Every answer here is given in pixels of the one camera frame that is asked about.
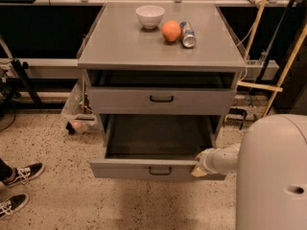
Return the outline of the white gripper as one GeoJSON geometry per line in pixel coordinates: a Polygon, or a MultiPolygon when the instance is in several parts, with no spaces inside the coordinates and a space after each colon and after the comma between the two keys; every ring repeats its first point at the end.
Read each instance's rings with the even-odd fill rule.
{"type": "Polygon", "coordinates": [[[200,152],[196,157],[197,165],[191,174],[195,177],[203,177],[208,174],[235,173],[240,147],[241,145],[236,143],[221,149],[206,149],[200,152]]]}

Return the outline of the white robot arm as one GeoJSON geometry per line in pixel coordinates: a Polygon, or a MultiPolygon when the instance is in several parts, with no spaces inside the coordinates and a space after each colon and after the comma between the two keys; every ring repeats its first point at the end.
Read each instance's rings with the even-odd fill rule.
{"type": "Polygon", "coordinates": [[[267,116],[196,160],[195,177],[237,174],[236,230],[307,230],[307,116],[267,116]]]}

